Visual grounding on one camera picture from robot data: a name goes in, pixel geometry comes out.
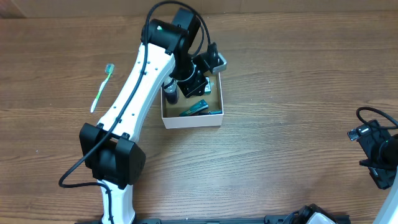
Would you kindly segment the Dettol soap bar pack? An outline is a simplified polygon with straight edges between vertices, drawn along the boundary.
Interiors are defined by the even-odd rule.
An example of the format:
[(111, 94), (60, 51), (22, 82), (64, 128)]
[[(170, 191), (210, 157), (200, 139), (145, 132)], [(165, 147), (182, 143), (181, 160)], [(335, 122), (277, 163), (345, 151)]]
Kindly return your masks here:
[(212, 82), (209, 77), (205, 77), (207, 80), (207, 84), (205, 86), (204, 94), (209, 95), (211, 93)]

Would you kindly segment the dark blue pump bottle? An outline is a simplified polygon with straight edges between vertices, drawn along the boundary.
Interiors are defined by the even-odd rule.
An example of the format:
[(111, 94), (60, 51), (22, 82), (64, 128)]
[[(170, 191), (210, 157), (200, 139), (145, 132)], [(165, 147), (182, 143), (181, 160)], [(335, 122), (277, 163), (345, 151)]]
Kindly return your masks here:
[(166, 100), (169, 104), (174, 105), (178, 102), (178, 85), (176, 79), (172, 77), (166, 77), (163, 85), (163, 92), (165, 95)]

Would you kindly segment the Colgate toothpaste tube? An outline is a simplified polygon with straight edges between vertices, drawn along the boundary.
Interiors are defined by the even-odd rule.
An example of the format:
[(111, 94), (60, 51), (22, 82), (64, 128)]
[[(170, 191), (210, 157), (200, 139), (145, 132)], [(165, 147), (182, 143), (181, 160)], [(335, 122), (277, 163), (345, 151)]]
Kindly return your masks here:
[(200, 100), (197, 103), (195, 103), (193, 106), (191, 106), (189, 109), (181, 112), (179, 116), (191, 116), (208, 108), (209, 108), (208, 103), (205, 100)]

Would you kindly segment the blue disposable razor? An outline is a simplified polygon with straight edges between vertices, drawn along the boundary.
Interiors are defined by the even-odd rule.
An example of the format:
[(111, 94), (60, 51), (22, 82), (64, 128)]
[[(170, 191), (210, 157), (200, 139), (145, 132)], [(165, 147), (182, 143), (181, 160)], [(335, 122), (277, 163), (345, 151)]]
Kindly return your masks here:
[(198, 115), (204, 116), (204, 115), (216, 115), (216, 114), (223, 114), (223, 111), (222, 110), (215, 110), (215, 111), (199, 112)]

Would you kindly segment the green white toothbrush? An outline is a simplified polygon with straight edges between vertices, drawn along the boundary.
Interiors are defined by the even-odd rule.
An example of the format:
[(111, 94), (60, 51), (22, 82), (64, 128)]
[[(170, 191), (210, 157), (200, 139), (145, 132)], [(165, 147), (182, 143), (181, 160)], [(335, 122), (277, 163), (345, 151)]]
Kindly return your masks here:
[(94, 113), (96, 105), (98, 104), (99, 98), (102, 94), (103, 89), (105, 88), (107, 82), (109, 81), (109, 79), (111, 78), (111, 75), (113, 74), (114, 71), (114, 64), (113, 63), (108, 63), (105, 67), (105, 74), (107, 75), (107, 77), (102, 81), (98, 93), (95, 97), (95, 99), (93, 100), (92, 104), (91, 104), (91, 108), (90, 108), (90, 113)]

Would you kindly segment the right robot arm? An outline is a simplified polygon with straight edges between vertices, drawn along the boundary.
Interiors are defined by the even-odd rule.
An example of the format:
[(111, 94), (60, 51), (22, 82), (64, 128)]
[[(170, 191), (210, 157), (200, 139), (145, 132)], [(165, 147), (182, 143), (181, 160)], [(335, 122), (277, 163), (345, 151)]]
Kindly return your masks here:
[[(369, 169), (369, 175), (379, 189), (389, 189), (374, 223), (397, 223), (397, 135), (382, 129), (377, 120), (371, 120), (348, 132), (357, 141), (367, 159), (359, 162)], [(282, 223), (350, 223), (347, 215), (332, 215), (315, 204), (302, 207), (287, 215)]]

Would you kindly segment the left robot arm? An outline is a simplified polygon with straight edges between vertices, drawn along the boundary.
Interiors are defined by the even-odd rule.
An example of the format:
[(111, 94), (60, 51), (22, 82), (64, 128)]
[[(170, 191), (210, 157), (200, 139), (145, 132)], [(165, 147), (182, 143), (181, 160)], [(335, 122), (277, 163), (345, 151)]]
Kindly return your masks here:
[(194, 9), (181, 6), (172, 22), (146, 18), (136, 62), (112, 107), (96, 125), (84, 124), (79, 139), (82, 163), (91, 169), (94, 185), (101, 188), (103, 216), (100, 223), (133, 223), (132, 187), (137, 182), (146, 155), (137, 145), (146, 114), (160, 89), (167, 101), (202, 96), (208, 80), (226, 62), (209, 42), (206, 52), (190, 54), (198, 31), (210, 40), (203, 18)]

